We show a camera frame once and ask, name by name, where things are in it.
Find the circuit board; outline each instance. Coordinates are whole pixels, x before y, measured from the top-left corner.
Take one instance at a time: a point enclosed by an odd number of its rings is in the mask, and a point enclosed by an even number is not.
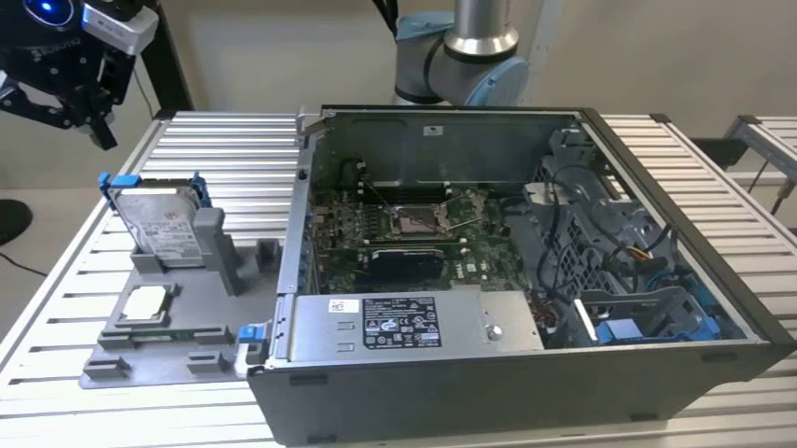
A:
[[[497,199],[484,189],[449,189],[441,199],[392,205],[324,195],[312,207],[320,293],[528,287]]]

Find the white label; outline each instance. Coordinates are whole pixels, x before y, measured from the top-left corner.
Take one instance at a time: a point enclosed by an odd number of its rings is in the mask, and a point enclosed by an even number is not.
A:
[[[133,343],[161,343],[173,341],[172,337],[168,335],[162,336],[133,336],[130,338]]]
[[[351,299],[332,299],[328,301],[329,313],[359,313],[360,301]]]
[[[441,126],[423,126],[423,136],[424,137],[436,137],[437,135],[443,134],[443,127]]]
[[[149,221],[141,224],[144,238],[160,259],[196,259],[201,257],[194,231],[184,219]]]

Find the yellow wire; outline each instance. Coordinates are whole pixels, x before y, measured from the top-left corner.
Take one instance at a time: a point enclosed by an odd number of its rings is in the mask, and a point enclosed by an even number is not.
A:
[[[627,248],[631,249],[634,252],[636,252],[643,257],[646,257],[647,259],[650,258],[650,255],[638,247],[627,246]]]

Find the aluminum extrusion table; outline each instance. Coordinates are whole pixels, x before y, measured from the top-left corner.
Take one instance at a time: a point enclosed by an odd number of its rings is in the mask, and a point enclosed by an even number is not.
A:
[[[739,116],[726,137],[738,138],[797,182],[797,117]]]
[[[797,241],[668,122],[604,116],[686,216],[797,336]],[[286,225],[296,117],[177,113],[122,167],[198,170],[237,245]],[[81,390],[77,376],[132,269],[122,223],[98,201],[0,344],[0,446],[277,446],[246,383]],[[387,446],[797,446],[797,356],[716,387],[666,422],[388,441]]]

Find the sticker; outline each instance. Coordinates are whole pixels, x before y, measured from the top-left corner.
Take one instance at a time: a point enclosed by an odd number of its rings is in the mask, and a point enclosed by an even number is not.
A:
[[[441,347],[435,298],[363,299],[361,333],[369,350]]]
[[[437,135],[443,134],[443,127],[441,126],[423,126],[423,136],[424,137],[436,137]]]
[[[360,301],[351,299],[332,299],[328,301],[329,313],[359,313]]]
[[[148,221],[141,223],[140,229],[152,253],[160,259],[196,259],[201,257],[194,231],[186,220]]]

